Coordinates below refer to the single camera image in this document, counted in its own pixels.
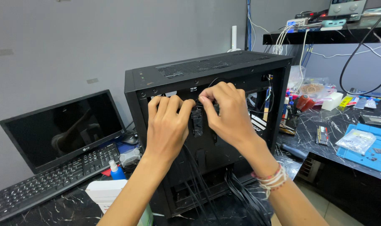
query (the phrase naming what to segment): person's left hand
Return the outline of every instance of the person's left hand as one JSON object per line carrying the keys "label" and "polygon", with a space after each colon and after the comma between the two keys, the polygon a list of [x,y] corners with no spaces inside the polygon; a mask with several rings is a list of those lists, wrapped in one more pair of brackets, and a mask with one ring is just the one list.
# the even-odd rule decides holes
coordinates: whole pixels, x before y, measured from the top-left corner
{"label": "person's left hand", "polygon": [[172,164],[188,137],[189,116],[195,104],[194,100],[183,101],[177,95],[153,97],[149,102],[147,157],[169,166]]}

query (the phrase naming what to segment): black shelf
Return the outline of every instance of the black shelf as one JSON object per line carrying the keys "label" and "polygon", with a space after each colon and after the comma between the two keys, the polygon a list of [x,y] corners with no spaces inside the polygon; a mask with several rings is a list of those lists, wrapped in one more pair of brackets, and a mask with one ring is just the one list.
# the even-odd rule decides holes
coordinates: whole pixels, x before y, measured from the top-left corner
{"label": "black shelf", "polygon": [[[348,23],[340,30],[332,31],[312,31],[308,32],[306,37],[306,44],[351,44],[359,43],[360,40],[368,33],[369,29],[376,23],[381,16],[362,17],[362,19],[355,23]],[[347,30],[346,26],[351,30],[356,40]],[[270,34],[263,35],[264,45],[274,45],[278,39],[281,30],[271,32]],[[381,22],[374,29],[374,33],[381,38]],[[293,32],[288,32],[285,36],[283,45],[301,45],[303,44],[305,33],[298,32],[295,28]],[[381,41],[373,33],[368,36],[365,43],[380,43]]]}

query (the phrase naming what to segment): red screwdriver handle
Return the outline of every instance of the red screwdriver handle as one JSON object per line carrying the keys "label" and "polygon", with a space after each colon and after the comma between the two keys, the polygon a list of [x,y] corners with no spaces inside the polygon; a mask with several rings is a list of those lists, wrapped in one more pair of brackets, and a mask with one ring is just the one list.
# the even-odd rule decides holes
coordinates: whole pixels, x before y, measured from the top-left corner
{"label": "red screwdriver handle", "polygon": [[298,99],[298,103],[296,104],[296,108],[297,109],[300,109],[301,107],[303,107],[309,100],[309,96],[308,95],[302,95],[301,97],[299,97]]}
{"label": "red screwdriver handle", "polygon": [[316,99],[310,99],[306,104],[305,106],[303,106],[300,111],[301,112],[304,112],[308,109],[311,109],[314,105],[316,104]]}

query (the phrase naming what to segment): keyboard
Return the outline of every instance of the keyboard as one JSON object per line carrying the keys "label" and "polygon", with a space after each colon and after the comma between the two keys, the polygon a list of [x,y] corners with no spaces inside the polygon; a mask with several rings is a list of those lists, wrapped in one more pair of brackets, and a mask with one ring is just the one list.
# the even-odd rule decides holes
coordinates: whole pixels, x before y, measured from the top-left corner
{"label": "keyboard", "polygon": [[119,161],[115,143],[90,151],[66,164],[0,191],[0,222],[33,208],[75,187],[109,168],[109,161]]}

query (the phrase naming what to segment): spray bottle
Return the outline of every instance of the spray bottle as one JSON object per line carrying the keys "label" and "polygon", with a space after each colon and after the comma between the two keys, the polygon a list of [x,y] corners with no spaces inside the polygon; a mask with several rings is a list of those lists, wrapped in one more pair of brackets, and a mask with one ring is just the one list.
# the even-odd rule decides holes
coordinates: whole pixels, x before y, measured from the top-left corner
{"label": "spray bottle", "polygon": [[111,176],[114,180],[126,179],[121,167],[118,167],[114,160],[108,162],[111,167]]}

